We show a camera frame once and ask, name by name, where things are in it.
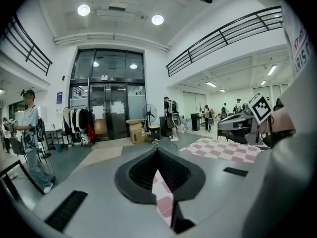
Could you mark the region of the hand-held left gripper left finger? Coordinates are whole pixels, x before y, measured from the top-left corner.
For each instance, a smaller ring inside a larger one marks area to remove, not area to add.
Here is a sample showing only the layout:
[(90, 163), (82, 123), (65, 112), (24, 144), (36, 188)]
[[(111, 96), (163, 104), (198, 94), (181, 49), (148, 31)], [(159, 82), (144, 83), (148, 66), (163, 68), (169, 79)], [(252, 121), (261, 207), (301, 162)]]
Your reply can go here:
[(81, 168), (52, 189), (36, 205), (35, 215), (46, 221), (74, 191), (87, 194), (63, 234), (72, 238), (171, 238), (168, 227), (156, 209), (151, 190), (132, 185), (146, 203), (133, 202), (116, 187), (117, 169), (139, 159), (141, 151), (121, 155)]

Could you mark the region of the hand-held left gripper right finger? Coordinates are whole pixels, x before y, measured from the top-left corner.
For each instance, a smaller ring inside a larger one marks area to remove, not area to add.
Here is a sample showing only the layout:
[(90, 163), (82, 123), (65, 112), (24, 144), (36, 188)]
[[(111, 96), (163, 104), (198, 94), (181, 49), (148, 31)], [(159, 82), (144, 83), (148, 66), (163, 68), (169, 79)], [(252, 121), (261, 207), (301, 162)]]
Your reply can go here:
[(184, 235), (241, 235), (252, 201), (263, 178), (263, 154), (252, 163), (172, 153), (182, 161), (203, 170), (201, 178), (192, 172), (177, 192), (184, 201), (174, 199), (173, 212), (194, 223)]

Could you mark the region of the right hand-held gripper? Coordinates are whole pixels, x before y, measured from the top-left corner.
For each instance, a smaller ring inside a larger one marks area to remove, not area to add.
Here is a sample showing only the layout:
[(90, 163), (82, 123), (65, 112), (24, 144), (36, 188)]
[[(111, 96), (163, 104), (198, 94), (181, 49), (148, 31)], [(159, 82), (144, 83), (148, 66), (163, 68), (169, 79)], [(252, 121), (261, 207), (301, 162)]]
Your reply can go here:
[(242, 113), (233, 114), (218, 122), (218, 130), (229, 131), (226, 139), (239, 144), (262, 145), (260, 126), (272, 114), (272, 107), (261, 92), (242, 106)]

